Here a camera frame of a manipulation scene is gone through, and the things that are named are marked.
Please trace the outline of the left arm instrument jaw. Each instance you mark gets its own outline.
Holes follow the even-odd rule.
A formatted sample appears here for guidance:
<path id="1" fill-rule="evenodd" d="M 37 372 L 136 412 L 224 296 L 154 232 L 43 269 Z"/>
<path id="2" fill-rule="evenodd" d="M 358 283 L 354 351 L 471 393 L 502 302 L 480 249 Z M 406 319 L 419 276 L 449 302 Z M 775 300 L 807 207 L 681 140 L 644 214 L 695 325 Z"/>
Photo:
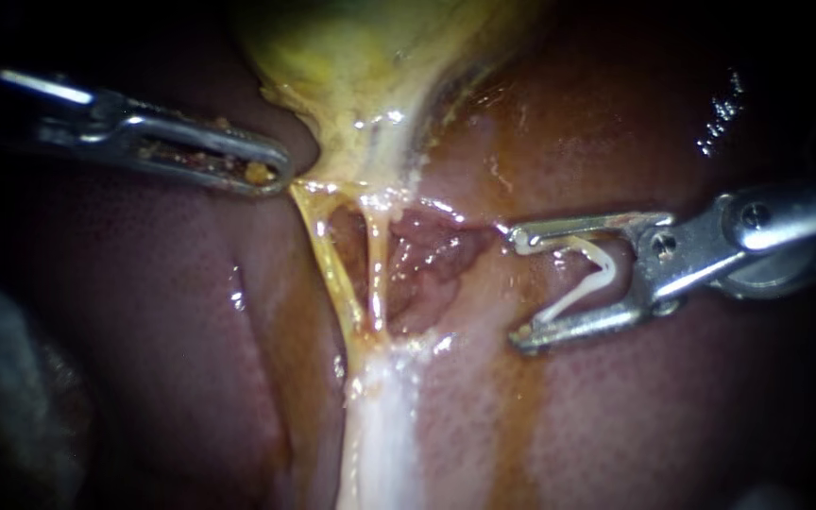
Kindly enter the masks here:
<path id="1" fill-rule="evenodd" d="M 272 140 L 166 114 L 130 115 L 112 132 L 112 146 L 130 169 L 238 196 L 273 196 L 295 177 Z"/>

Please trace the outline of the right arm instrument jaw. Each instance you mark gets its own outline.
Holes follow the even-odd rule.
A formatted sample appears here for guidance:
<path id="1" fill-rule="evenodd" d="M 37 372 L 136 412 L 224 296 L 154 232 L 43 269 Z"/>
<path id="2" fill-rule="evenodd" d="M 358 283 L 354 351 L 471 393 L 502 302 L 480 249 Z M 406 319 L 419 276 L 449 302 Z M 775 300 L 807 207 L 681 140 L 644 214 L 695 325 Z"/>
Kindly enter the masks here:
<path id="1" fill-rule="evenodd" d="M 539 219 L 506 226 L 501 230 L 501 238 L 520 256 L 613 238 L 622 239 L 635 251 L 646 247 L 664 257 L 676 250 L 674 220 L 670 212 L 612 212 Z"/>
<path id="2" fill-rule="evenodd" d="M 655 318 L 672 315 L 682 305 L 682 299 L 668 299 L 642 307 L 626 299 L 605 308 L 559 316 L 548 323 L 532 320 L 510 332 L 508 341 L 525 355 L 543 354 L 633 329 Z"/>

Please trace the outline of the left arm instrument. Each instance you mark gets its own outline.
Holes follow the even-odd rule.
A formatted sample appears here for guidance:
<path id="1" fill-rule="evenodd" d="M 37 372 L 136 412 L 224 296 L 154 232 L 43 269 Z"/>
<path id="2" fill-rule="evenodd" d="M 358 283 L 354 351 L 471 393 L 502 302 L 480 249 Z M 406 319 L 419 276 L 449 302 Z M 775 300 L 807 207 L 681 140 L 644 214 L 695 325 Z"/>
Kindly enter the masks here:
<path id="1" fill-rule="evenodd" d="M 64 74 L 0 68 L 0 144 L 39 154 L 88 154 L 109 145 L 128 117 L 128 99 Z"/>

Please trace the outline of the right arm instrument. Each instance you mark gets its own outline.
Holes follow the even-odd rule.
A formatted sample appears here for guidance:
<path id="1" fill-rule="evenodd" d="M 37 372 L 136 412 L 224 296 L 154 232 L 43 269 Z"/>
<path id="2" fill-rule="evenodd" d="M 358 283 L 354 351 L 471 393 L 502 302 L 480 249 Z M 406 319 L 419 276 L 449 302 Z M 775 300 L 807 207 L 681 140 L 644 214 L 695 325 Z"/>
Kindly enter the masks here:
<path id="1" fill-rule="evenodd" d="M 816 284 L 816 180 L 717 196 L 701 213 L 647 229 L 633 292 L 660 306 L 701 287 L 737 299 L 782 298 Z"/>

